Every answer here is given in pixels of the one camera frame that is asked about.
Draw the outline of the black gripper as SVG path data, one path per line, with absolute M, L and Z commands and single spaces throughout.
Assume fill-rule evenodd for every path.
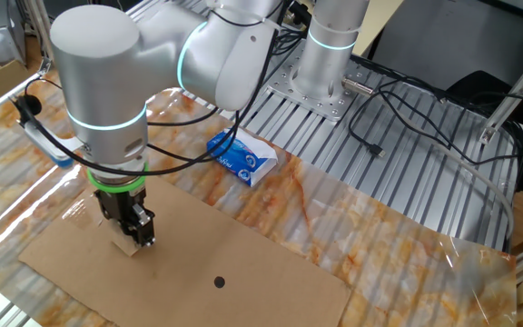
M 122 224 L 123 232 L 131 236 L 138 247 L 149 247 L 154 244 L 155 214 L 143 207 L 146 196 L 143 186 L 122 193 L 96 190 L 94 195 L 103 213 L 100 223 L 103 229 L 111 233 L 121 233 L 120 224 Z

